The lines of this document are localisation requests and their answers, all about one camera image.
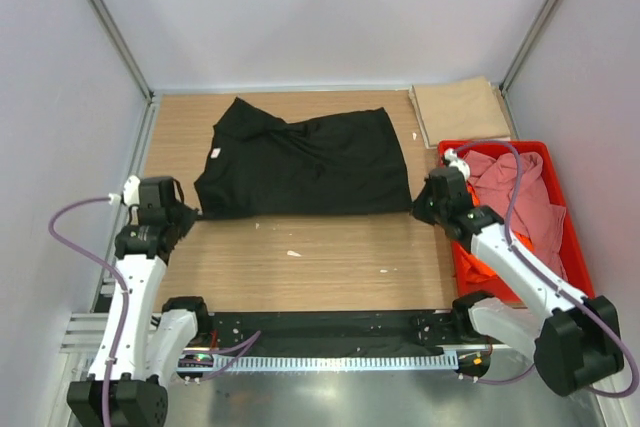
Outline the black t-shirt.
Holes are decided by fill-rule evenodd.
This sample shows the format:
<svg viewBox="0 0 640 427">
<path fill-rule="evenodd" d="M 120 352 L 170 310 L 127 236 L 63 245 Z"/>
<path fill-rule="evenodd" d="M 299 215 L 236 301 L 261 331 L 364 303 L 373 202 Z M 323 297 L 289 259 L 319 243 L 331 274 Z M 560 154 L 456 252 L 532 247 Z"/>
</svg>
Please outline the black t-shirt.
<svg viewBox="0 0 640 427">
<path fill-rule="evenodd" d="M 405 159 L 383 108 L 288 123 L 236 98 L 213 131 L 194 183 L 207 220 L 411 207 Z"/>
</svg>

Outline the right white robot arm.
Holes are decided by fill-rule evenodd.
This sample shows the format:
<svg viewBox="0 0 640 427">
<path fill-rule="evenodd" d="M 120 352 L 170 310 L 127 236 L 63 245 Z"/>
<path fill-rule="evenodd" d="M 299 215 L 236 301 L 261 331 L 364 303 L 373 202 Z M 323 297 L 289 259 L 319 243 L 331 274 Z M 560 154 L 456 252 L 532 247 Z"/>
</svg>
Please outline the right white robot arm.
<svg viewBox="0 0 640 427">
<path fill-rule="evenodd" d="M 450 319 L 459 341 L 472 343 L 482 335 L 501 341 L 528 358 L 559 396 L 624 368 L 615 306 L 556 276 L 493 209 L 474 205 L 458 168 L 433 169 L 412 213 L 440 226 L 450 240 L 487 264 L 524 305 L 516 309 L 491 294 L 480 295 Z"/>
</svg>

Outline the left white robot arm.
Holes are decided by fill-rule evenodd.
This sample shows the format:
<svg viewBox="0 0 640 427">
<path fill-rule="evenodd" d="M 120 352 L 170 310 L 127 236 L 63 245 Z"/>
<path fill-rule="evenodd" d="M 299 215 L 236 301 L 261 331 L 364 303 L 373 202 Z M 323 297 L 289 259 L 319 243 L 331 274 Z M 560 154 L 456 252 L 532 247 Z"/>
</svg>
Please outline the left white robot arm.
<svg viewBox="0 0 640 427">
<path fill-rule="evenodd" d="M 168 386 L 182 351 L 204 345 L 212 321 L 203 298 L 173 297 L 158 326 L 154 302 L 171 252 L 195 223 L 197 212 L 178 203 L 139 207 L 137 222 L 118 234 L 119 296 L 111 303 L 97 355 L 86 379 L 74 381 L 67 404 L 83 426 L 162 426 Z"/>
</svg>

